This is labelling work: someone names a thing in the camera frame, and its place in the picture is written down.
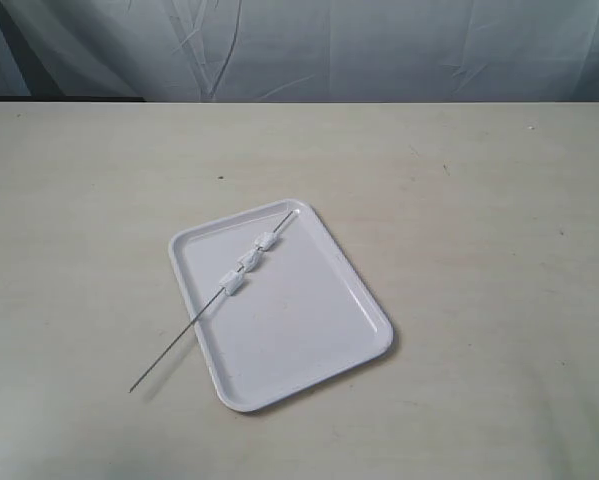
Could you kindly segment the grey wrinkled backdrop cloth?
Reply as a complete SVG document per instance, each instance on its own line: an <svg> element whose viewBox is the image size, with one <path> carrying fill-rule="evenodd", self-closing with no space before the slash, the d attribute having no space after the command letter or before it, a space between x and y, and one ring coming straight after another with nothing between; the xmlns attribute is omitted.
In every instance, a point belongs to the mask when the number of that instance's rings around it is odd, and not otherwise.
<svg viewBox="0 0 599 480"><path fill-rule="evenodd" d="M599 1L0 1L0 97L599 101Z"/></svg>

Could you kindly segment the white marshmallow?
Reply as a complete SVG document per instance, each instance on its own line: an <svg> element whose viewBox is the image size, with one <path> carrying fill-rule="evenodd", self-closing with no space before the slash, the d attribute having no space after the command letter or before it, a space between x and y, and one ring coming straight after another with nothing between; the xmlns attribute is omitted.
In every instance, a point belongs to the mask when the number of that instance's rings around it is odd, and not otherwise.
<svg viewBox="0 0 599 480"><path fill-rule="evenodd" d="M262 251L258 249L249 250L238 259L239 270L244 273L252 271L258 265L261 256Z"/></svg>
<svg viewBox="0 0 599 480"><path fill-rule="evenodd" d="M264 232L255 240L255 248L258 251L268 251L278 240L277 232Z"/></svg>
<svg viewBox="0 0 599 480"><path fill-rule="evenodd" d="M228 296L232 296L243 284L245 272L243 270L230 270L219 281L220 288Z"/></svg>

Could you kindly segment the thin metal skewer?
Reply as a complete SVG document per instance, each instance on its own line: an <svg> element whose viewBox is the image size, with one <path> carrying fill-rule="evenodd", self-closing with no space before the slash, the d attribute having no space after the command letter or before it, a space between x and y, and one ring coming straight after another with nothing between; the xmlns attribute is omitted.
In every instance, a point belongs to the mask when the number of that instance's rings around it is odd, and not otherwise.
<svg viewBox="0 0 599 480"><path fill-rule="evenodd" d="M278 239L282 228L288 223L288 221L296 214L294 210L290 210L280 222L271 230L265 232L277 232ZM150 366L139 376L139 378L132 384L128 392L133 393L136 388L146 379L146 377L155 369L155 367L164 359L164 357L177 345L177 343L184 337L184 335L194 326L194 324L205 314L205 312L215 303L221 296L228 296L224 291L218 287L216 293L203 305L203 307L193 316L189 323L180 331L180 333L167 345L163 352L150 364Z"/></svg>

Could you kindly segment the white plastic tray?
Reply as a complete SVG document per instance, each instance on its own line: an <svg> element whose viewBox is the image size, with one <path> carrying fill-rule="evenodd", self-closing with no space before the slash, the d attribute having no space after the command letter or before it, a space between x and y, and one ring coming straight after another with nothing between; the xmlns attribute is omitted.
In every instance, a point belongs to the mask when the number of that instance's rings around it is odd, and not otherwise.
<svg viewBox="0 0 599 480"><path fill-rule="evenodd" d="M194 324L219 399L268 407L383 355L393 328L315 211L284 199L177 233L169 255L190 319L255 239L290 211L273 248Z"/></svg>

